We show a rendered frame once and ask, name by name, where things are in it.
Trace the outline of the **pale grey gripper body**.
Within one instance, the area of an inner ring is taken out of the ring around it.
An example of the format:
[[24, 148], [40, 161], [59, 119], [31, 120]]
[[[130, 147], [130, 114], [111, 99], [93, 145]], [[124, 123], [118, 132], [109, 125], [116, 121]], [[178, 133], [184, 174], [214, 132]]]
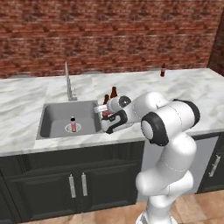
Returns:
[[107, 111], [107, 110], [108, 110], [108, 107], [106, 104], [94, 107], [95, 113], [100, 113], [100, 112]]

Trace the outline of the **dark cupboard door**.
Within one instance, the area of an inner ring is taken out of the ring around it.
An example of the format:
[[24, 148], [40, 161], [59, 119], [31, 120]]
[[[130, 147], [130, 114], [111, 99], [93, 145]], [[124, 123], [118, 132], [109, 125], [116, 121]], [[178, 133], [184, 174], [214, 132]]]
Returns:
[[22, 221], [78, 214], [81, 208], [77, 193], [76, 198], [71, 196], [70, 174], [69, 171], [63, 171], [6, 178], [6, 185]]
[[[209, 172], [212, 170], [213, 163], [216, 159], [215, 155], [221, 156], [221, 159], [214, 175], [209, 178]], [[198, 193], [208, 193], [219, 190], [224, 190], [224, 132], [219, 134], [212, 156], [210, 157], [206, 171], [199, 185]]]
[[104, 165], [83, 172], [87, 177], [87, 196], [84, 197], [80, 175], [80, 202], [83, 212], [136, 203], [136, 176], [140, 172], [138, 162]]

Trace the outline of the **silver tap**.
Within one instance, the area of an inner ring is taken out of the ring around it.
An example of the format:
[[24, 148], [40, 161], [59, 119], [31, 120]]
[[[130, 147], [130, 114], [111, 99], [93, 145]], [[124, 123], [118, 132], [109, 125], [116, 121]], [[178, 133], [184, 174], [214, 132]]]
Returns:
[[65, 74], [66, 74], [67, 98], [69, 101], [77, 101], [78, 100], [77, 95], [76, 95], [75, 91], [72, 90], [67, 62], [65, 62]]

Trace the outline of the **grey dishwasher front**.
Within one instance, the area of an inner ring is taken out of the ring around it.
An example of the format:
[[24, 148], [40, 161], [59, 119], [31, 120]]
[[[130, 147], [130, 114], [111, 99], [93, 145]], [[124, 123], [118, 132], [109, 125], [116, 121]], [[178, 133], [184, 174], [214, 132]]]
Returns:
[[[192, 166], [190, 167], [190, 172], [192, 173], [194, 178], [194, 185], [192, 190], [188, 191], [187, 194], [193, 194], [198, 191], [200, 182], [204, 176], [217, 140], [217, 136], [196, 140], [197, 152], [192, 162]], [[160, 158], [162, 150], [162, 147], [158, 147], [155, 144], [150, 144], [148, 140], [144, 142], [143, 162], [141, 168], [142, 172], [155, 166], [156, 162]]]

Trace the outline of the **dark fixed cupboard panel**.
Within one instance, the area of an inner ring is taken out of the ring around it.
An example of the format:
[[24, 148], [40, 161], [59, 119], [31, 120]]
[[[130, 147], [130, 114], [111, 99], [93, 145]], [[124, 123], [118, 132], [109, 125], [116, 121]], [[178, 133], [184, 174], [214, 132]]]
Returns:
[[143, 152], [144, 141], [140, 141], [0, 157], [0, 171], [14, 176], [68, 165], [129, 162], [142, 160]]

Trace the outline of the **grey sink basin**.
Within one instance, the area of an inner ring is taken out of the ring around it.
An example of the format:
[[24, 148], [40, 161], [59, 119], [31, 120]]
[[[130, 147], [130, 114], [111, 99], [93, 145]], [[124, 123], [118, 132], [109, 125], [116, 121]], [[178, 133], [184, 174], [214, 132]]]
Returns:
[[[70, 101], [45, 104], [40, 118], [37, 139], [74, 137], [102, 132], [101, 117], [94, 112], [97, 101]], [[71, 130], [71, 117], [76, 132]]]

